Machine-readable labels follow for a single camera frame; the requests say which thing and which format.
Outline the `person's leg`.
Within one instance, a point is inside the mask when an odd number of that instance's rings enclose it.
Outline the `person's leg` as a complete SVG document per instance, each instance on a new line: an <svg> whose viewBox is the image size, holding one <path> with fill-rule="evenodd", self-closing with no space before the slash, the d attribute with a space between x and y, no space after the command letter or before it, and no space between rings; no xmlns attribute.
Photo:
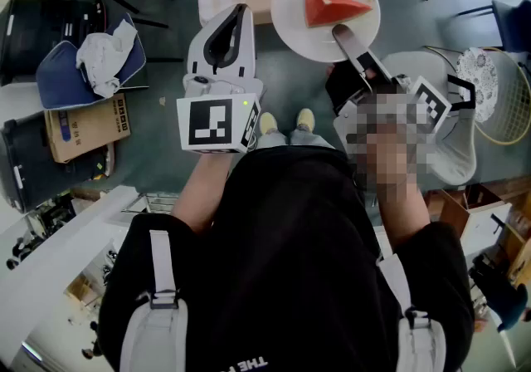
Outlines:
<svg viewBox="0 0 531 372"><path fill-rule="evenodd" d="M302 128L296 128L291 132L290 144L299 146L317 146L327 149L334 149L334 147L320 135L316 135L313 132Z"/></svg>
<svg viewBox="0 0 531 372"><path fill-rule="evenodd" d="M274 131L261 135L257 140L256 148L257 149L269 149L269 148L285 146L285 145L287 145L286 136L282 134L281 132L279 132L278 130L274 130Z"/></svg>

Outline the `dark blue chair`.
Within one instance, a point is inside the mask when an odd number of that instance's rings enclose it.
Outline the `dark blue chair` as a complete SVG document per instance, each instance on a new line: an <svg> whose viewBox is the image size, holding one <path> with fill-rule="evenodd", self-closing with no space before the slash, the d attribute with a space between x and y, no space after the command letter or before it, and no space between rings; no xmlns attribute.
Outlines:
<svg viewBox="0 0 531 372"><path fill-rule="evenodd" d="M479 12L494 15L505 51L531 54L531 0L522 0L517 6L492 0L490 5L459 12L456 16Z"/></svg>

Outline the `person's left leg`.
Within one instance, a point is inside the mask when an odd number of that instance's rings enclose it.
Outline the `person's left leg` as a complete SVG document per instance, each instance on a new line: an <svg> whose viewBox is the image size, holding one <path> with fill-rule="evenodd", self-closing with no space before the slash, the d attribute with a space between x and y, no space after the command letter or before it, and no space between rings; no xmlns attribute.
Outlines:
<svg viewBox="0 0 531 372"><path fill-rule="evenodd" d="M274 131L261 135L257 140L256 148L257 149L269 149L269 148L285 146L285 145L287 145L286 136L282 134L281 132L279 132L278 130L274 130Z"/></svg>

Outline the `black suitcase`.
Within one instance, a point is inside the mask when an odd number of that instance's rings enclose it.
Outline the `black suitcase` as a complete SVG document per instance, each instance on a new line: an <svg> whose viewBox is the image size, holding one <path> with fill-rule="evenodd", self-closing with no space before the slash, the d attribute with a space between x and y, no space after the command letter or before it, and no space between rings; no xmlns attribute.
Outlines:
<svg viewBox="0 0 531 372"><path fill-rule="evenodd" d="M100 147L57 163L52 156L42 112L8 120L0 129L0 194L21 213L107 170L108 149Z"/></svg>
<svg viewBox="0 0 531 372"><path fill-rule="evenodd" d="M10 0L0 12L0 86L33 81L57 44L80 47L88 34L105 29L101 0Z"/></svg>

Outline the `brown cardboard box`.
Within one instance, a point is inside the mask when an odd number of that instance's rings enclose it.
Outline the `brown cardboard box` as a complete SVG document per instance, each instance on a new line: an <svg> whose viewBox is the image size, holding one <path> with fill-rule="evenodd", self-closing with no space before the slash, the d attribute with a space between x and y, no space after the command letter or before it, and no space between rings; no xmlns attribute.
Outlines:
<svg viewBox="0 0 531 372"><path fill-rule="evenodd" d="M46 110L44 117L57 163L65 164L131 134L124 94L76 109Z"/></svg>

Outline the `crumpled white cloth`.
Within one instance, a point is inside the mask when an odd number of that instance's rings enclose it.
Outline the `crumpled white cloth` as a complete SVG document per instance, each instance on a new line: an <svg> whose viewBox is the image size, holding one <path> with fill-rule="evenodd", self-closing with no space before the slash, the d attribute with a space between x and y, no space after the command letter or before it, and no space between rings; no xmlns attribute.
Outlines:
<svg viewBox="0 0 531 372"><path fill-rule="evenodd" d="M76 53L76 68L84 69L93 92L106 99L120 88L116 76L134 47L137 30L123 19L112 34L89 34Z"/></svg>

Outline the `person's right shoe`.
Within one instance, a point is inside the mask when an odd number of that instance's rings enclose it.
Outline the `person's right shoe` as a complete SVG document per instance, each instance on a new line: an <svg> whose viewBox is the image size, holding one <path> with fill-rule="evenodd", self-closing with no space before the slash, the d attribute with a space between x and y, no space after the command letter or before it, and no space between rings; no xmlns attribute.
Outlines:
<svg viewBox="0 0 531 372"><path fill-rule="evenodd" d="M314 132L315 118L311 109L302 109L296 118L296 129L306 131L309 133Z"/></svg>

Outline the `person's shoe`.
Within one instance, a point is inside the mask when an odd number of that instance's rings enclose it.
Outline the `person's shoe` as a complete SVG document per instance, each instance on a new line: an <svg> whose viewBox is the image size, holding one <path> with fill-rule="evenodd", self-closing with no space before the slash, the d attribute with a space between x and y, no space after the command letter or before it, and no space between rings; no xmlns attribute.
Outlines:
<svg viewBox="0 0 531 372"><path fill-rule="evenodd" d="M259 128L262 135L277 132L278 125L275 117L269 112L263 113L260 117Z"/></svg>
<svg viewBox="0 0 531 372"><path fill-rule="evenodd" d="M302 109L296 118L296 129L306 131L309 133L314 132L315 118L311 109Z"/></svg>

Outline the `person's left forearm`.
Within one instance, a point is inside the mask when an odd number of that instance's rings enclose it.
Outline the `person's left forearm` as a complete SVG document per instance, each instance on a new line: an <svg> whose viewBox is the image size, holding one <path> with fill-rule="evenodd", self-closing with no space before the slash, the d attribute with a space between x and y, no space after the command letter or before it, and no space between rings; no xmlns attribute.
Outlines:
<svg viewBox="0 0 531 372"><path fill-rule="evenodd" d="M221 202L233 154L202 154L171 214L195 233L212 225Z"/></svg>

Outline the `person's right leg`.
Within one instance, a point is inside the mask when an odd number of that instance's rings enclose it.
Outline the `person's right leg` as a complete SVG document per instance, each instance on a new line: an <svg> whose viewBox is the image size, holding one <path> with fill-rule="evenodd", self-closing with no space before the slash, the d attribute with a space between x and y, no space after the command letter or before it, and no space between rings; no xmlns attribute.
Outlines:
<svg viewBox="0 0 531 372"><path fill-rule="evenodd" d="M320 135L316 135L313 132L302 128L296 128L291 132L290 144L299 146L317 146L327 149L334 149L334 147Z"/></svg>

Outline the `person's right forearm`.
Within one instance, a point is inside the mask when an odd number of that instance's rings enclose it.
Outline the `person's right forearm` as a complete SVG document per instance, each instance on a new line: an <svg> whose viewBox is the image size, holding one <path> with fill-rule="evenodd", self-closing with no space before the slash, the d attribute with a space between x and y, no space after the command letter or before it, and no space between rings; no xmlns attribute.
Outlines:
<svg viewBox="0 0 531 372"><path fill-rule="evenodd" d="M391 247L397 248L430 223L416 167L408 158L407 136L396 125L377 125L361 141L358 173L377 195L382 225Z"/></svg>

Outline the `red watermelon slice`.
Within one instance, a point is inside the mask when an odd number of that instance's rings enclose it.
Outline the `red watermelon slice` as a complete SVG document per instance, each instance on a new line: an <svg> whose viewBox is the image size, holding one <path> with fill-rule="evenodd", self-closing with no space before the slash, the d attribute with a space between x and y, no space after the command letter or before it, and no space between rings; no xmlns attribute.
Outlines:
<svg viewBox="0 0 531 372"><path fill-rule="evenodd" d="M346 22L372 10L371 6L354 0L304 0L304 17L308 28Z"/></svg>

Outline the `person's left shoe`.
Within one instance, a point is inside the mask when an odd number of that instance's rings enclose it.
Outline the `person's left shoe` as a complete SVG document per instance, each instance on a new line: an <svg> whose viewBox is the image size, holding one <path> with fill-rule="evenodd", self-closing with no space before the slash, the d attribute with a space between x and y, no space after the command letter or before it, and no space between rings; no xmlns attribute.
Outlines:
<svg viewBox="0 0 531 372"><path fill-rule="evenodd" d="M262 135L277 132L278 125L275 117L269 112L263 113L260 117L259 128Z"/></svg>

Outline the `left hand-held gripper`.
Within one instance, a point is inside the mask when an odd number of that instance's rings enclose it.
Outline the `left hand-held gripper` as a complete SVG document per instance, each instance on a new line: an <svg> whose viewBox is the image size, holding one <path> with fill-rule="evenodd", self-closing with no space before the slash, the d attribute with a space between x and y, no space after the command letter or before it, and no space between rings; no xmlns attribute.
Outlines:
<svg viewBox="0 0 531 372"><path fill-rule="evenodd" d="M256 148L264 85L247 78L255 75L255 60L253 15L244 3L220 12L193 38L188 71L215 76L183 78L184 97L176 100L182 149L245 154Z"/></svg>

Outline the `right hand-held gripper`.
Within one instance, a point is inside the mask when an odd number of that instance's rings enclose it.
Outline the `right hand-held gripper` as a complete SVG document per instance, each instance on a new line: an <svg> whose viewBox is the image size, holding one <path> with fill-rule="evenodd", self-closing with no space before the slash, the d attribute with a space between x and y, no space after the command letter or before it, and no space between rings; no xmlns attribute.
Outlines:
<svg viewBox="0 0 531 372"><path fill-rule="evenodd" d="M430 144L451 103L422 76L392 78L347 25L335 25L332 34L349 60L334 64L325 83L343 145L361 147L370 135L384 133L404 144Z"/></svg>

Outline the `white round plate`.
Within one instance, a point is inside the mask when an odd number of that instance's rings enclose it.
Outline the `white round plate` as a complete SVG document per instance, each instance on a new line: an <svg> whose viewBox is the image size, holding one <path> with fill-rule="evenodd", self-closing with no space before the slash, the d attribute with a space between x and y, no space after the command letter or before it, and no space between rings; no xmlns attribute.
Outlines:
<svg viewBox="0 0 531 372"><path fill-rule="evenodd" d="M381 21L378 0L353 0L367 4L371 11L344 24L351 29L364 46L373 43ZM271 20L281 40L292 51L311 60L323 63L344 61L346 56L339 48L330 25L309 28L305 22L304 0L271 0Z"/></svg>

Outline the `person's black shirt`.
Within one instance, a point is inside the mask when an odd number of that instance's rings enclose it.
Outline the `person's black shirt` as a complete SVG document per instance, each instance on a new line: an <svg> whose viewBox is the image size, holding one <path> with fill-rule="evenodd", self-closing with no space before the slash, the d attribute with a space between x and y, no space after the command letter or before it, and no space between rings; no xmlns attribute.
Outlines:
<svg viewBox="0 0 531 372"><path fill-rule="evenodd" d="M152 236L168 234L176 297L188 307L186 372L396 372L401 325L440 325L443 372L473 336L465 257L432 222L393 248L402 308L345 155L317 146L257 149L231 164L210 228L139 213L110 272L98 340L120 367L126 329L156 288Z"/></svg>

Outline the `white counter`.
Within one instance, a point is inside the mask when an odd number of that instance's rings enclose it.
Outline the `white counter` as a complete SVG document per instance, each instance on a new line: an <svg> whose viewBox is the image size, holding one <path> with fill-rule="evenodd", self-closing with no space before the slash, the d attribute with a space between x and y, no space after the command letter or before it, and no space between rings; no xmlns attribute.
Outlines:
<svg viewBox="0 0 531 372"><path fill-rule="evenodd" d="M96 259L122 243L141 200L133 187L118 186L47 239L13 271L0 279L0 360L10 365L25 347L30 356L60 372L112 372L103 359L82 354L94 340L94 314L66 293Z"/></svg>

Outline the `floral round cushion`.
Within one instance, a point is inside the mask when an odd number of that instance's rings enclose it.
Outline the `floral round cushion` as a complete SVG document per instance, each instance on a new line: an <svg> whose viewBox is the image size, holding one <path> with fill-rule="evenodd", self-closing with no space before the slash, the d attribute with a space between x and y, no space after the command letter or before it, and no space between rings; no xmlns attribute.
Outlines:
<svg viewBox="0 0 531 372"><path fill-rule="evenodd" d="M499 80L492 58L486 51L471 47L457 59L457 77L475 86L475 121L486 122L498 100Z"/></svg>

